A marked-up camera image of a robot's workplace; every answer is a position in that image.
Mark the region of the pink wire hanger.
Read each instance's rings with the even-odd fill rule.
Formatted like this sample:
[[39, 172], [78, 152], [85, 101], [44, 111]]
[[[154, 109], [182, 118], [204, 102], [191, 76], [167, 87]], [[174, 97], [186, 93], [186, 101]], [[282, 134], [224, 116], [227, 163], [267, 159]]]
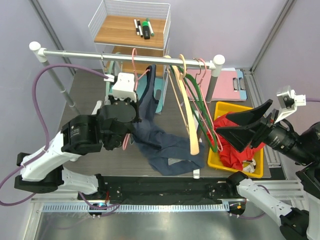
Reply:
[[[132, 63], [132, 67], [133, 67], [133, 73], [135, 76], [135, 80], [134, 80], [134, 91], [135, 92], [137, 91], [139, 80], [149, 71], [147, 69], [140, 77], [138, 77], [137, 68], [135, 65], [135, 56], [136, 55], [137, 55], [137, 49], [134, 47], [131, 52], [131, 63]], [[132, 134], [127, 133], [124, 138], [122, 150], [125, 151], [127, 149], [128, 144], [130, 144], [130, 145], [132, 144], [131, 142], [132, 142]]]
[[194, 86], [194, 89], [196, 90], [196, 93], [198, 95], [198, 100], [196, 100], [196, 97], [194, 96], [194, 93], [191, 90], [188, 81], [185, 79], [184, 79], [184, 86], [186, 88], [187, 93], [192, 95], [194, 100], [194, 106], [199, 113], [200, 119], [197, 116], [195, 117], [198, 122], [198, 127], [197, 127], [198, 138], [200, 139], [202, 133], [204, 133], [204, 136], [207, 137], [209, 147], [213, 152], [216, 153], [218, 151], [222, 151], [222, 147], [219, 147], [218, 134], [214, 129], [214, 123], [213, 123], [212, 117], [210, 116], [210, 111], [206, 102], [206, 98], [204, 97], [203, 91], [201, 89], [203, 78], [207, 74], [207, 66], [205, 64], [205, 61], [202, 58], [193, 58], [193, 59], [196, 60], [199, 64], [200, 62], [204, 64], [204, 74], [202, 75], [199, 83], [197, 83], [196, 78], [194, 79], [193, 77], [191, 77], [191, 80], [190, 80]]

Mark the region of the red t-shirt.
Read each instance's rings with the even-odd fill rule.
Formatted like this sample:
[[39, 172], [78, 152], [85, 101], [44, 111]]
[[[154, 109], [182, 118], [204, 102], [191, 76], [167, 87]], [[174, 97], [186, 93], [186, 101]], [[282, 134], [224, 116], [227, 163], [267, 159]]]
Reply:
[[244, 151], [238, 152], [222, 136], [219, 134], [217, 136], [218, 146], [222, 147], [222, 151], [218, 151], [220, 161], [225, 167], [240, 171], [243, 170], [243, 161], [254, 159], [254, 155], [265, 147], [265, 144], [261, 143], [257, 148], [250, 148], [248, 146]]

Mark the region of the white tank top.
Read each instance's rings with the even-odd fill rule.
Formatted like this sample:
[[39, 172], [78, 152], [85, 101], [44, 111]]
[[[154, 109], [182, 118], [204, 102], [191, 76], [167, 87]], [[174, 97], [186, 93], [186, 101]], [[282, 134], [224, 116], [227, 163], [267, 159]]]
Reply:
[[245, 160], [242, 162], [242, 170], [247, 173], [254, 173], [257, 167], [257, 163], [254, 158]]

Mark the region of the wooden hanger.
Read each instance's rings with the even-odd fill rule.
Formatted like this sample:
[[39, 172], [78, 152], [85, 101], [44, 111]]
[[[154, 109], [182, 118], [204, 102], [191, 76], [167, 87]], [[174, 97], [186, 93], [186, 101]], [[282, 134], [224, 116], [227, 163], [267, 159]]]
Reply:
[[189, 136], [190, 154], [192, 156], [195, 156], [200, 153], [200, 149], [199, 149], [199, 141], [197, 138], [197, 130], [196, 130], [196, 126], [195, 126], [194, 116], [193, 116], [192, 108], [191, 108], [191, 105], [189, 102], [189, 98], [188, 98], [185, 83], [184, 83], [184, 77], [186, 76], [187, 66], [186, 66], [185, 58], [182, 54], [179, 55], [179, 58], [182, 61], [183, 73], [180, 73], [180, 71], [178, 70], [178, 67], [176, 65], [171, 64], [170, 66], [172, 66], [172, 68], [173, 68], [172, 72], [174, 73], [179, 92], [183, 98], [186, 117], [185, 117], [184, 112], [182, 110], [182, 107], [180, 105], [179, 98], [176, 93], [176, 89], [173, 85], [173, 81], [172, 81], [171, 76], [169, 76], [169, 79], [171, 81], [171, 85], [172, 85], [172, 88], [173, 88], [173, 91], [175, 94], [175, 98], [176, 98], [176, 101], [177, 101], [177, 104], [178, 104], [178, 107], [180, 110], [180, 114], [182, 116], [182, 120], [184, 122], [186, 131]]

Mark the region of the green plastic hanger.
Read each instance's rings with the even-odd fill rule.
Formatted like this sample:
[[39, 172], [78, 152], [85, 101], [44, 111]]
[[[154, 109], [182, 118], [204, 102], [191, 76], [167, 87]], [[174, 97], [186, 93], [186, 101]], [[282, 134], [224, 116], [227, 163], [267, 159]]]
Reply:
[[209, 107], [201, 90], [201, 84], [197, 82], [196, 78], [187, 73], [186, 67], [169, 65], [167, 70], [170, 80], [172, 79], [171, 74], [174, 74], [179, 92], [185, 104], [186, 114], [182, 110], [177, 91], [174, 88], [176, 102], [189, 136], [190, 154], [197, 155], [200, 152], [196, 139], [199, 139], [201, 135], [206, 137], [209, 147], [213, 152], [221, 151], [223, 148], [215, 132]]

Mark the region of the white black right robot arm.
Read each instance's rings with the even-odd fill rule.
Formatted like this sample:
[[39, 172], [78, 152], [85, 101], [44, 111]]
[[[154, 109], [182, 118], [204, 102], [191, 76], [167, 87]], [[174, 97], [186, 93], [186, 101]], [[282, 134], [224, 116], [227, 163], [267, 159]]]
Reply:
[[305, 192], [308, 209], [299, 209], [277, 200], [241, 171], [226, 179], [226, 193], [243, 197], [267, 214], [287, 240], [318, 240], [320, 238], [320, 124], [311, 125], [298, 134], [282, 111], [273, 109], [271, 99], [262, 105], [225, 114], [231, 126], [218, 127], [216, 132], [238, 152], [265, 144], [292, 160], [301, 169], [295, 175]]

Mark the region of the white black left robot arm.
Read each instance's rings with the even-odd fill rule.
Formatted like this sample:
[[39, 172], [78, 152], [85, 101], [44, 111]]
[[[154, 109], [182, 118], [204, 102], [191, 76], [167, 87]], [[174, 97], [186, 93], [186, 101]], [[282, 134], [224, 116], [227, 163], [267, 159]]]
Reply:
[[78, 115], [66, 123], [61, 131], [33, 154], [19, 153], [20, 173], [14, 188], [34, 194], [69, 190], [91, 195], [100, 200], [107, 188], [100, 174], [83, 175], [63, 165], [102, 149], [112, 151], [123, 145], [126, 134], [133, 133], [140, 122], [139, 103], [109, 96], [110, 104], [97, 109], [95, 114]]

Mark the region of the mint green hanger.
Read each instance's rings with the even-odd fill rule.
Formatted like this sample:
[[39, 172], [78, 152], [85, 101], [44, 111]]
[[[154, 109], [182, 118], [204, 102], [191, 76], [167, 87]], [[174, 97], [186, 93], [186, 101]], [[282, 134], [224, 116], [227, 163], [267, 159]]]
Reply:
[[[114, 61], [111, 60], [108, 62], [108, 68], [106, 71], [106, 75], [111, 79], [112, 77], [117, 76], [123, 69], [123, 62], [122, 61]], [[112, 88], [111, 83], [107, 81], [105, 83], [105, 98], [104, 98], [104, 105], [109, 105], [111, 102], [109, 100], [109, 93], [110, 89]]]

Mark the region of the teal folder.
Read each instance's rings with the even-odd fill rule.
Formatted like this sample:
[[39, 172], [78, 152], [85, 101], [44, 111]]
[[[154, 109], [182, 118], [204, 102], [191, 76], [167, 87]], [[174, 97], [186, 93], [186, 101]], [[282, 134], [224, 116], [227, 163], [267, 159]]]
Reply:
[[[155, 110], [155, 113], [160, 115], [163, 110], [164, 106], [164, 90], [165, 90], [165, 81], [163, 80], [162, 77], [156, 77], [155, 82], [154, 82], [154, 98], [158, 100], [158, 105]], [[140, 78], [138, 81], [138, 86], [137, 86], [137, 94], [138, 98], [140, 99], [141, 96], [143, 95], [143, 92], [147, 86], [147, 76], [144, 75]]]

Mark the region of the navy blue garment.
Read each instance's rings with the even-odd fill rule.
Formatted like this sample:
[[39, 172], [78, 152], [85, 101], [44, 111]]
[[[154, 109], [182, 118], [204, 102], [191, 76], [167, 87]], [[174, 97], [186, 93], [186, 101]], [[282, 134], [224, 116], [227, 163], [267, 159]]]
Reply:
[[190, 140], [186, 137], [166, 133], [155, 124], [154, 118], [159, 101], [154, 97], [156, 65], [149, 65], [146, 87], [139, 99], [141, 122], [134, 123], [134, 143], [150, 166], [163, 176], [190, 173], [205, 166], [205, 146], [199, 144], [199, 153], [190, 154]]

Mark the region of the silver clothes rack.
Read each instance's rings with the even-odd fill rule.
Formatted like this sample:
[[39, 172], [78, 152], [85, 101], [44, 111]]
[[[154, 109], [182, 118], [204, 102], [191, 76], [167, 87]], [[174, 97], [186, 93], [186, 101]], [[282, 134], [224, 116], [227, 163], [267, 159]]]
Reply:
[[[90, 60], [99, 60], [103, 61], [104, 59], [108, 61], [122, 61], [128, 62], [132, 60], [131, 55], [125, 54], [113, 54], [113, 53], [95, 53], [95, 52], [75, 52], [75, 51], [66, 51], [66, 50], [48, 50], [45, 47], [42, 47], [41, 44], [37, 41], [32, 41], [29, 43], [29, 49], [34, 53], [36, 58], [39, 60], [43, 66], [49, 66], [50, 63], [48, 61], [48, 56], [56, 56], [56, 57], [70, 57], [76, 59], [90, 59]], [[170, 58], [169, 56], [163, 57], [150, 57], [150, 56], [138, 56], [136, 55], [136, 62], [137, 63], [154, 63], [159, 65], [176, 65], [182, 66], [183, 63], [181, 59]], [[218, 78], [220, 72], [222, 70], [222, 66], [225, 63], [225, 57], [221, 54], [217, 54], [214, 56], [213, 60], [209, 62], [205, 62], [205, 65], [208, 69], [213, 70], [213, 75], [211, 78]], [[195, 66], [197, 65], [196, 60], [185, 60], [186, 66]], [[200, 62], [200, 68], [205, 68], [204, 64]], [[65, 87], [61, 83], [60, 79], [55, 76], [51, 76], [54, 80], [56, 86], [59, 88], [60, 92], [62, 93], [64, 99], [66, 100], [69, 107], [77, 114], [80, 115], [80, 111], [76, 107], [76, 103], [72, 100], [69, 93], [66, 91]]]

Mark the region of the green capped marker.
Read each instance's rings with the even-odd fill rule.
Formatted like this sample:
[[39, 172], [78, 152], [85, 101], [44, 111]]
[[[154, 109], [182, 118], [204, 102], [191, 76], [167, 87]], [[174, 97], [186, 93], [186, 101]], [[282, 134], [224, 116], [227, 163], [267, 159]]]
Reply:
[[152, 28], [152, 25], [151, 25], [151, 21], [150, 21], [149, 18], [146, 18], [146, 21], [147, 21], [147, 23], [148, 23], [150, 35], [151, 35], [152, 37], [154, 37], [154, 36], [155, 36], [155, 33], [154, 33], [154, 31], [153, 31], [153, 28]]

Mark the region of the black white marker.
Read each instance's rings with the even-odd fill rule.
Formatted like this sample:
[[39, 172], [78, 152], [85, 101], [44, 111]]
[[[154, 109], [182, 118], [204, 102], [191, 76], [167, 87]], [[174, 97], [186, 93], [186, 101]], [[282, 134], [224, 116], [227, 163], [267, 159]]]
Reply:
[[138, 30], [139, 30], [139, 35], [140, 35], [141, 38], [143, 38], [144, 35], [143, 35], [143, 29], [142, 29], [141, 21], [138, 19], [136, 22], [137, 22], [137, 26], [138, 26]]
[[134, 22], [136, 34], [137, 34], [137, 36], [140, 36], [140, 30], [139, 30], [139, 27], [138, 27], [138, 22], [137, 22], [136, 19], [133, 19], [133, 22]]

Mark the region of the green highlighter marker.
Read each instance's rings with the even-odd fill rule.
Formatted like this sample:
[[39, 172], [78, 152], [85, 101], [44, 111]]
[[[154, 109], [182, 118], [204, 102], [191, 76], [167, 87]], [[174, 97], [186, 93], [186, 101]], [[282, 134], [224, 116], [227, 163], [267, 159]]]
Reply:
[[144, 39], [149, 40], [151, 38], [151, 32], [150, 32], [148, 21], [143, 21], [141, 25], [142, 25], [142, 34]]

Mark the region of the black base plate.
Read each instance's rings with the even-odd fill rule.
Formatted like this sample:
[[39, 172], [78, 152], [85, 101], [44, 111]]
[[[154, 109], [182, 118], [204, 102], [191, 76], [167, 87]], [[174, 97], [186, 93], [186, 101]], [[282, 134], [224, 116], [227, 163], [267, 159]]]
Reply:
[[88, 201], [120, 205], [209, 205], [244, 201], [225, 178], [102, 176], [98, 192]]

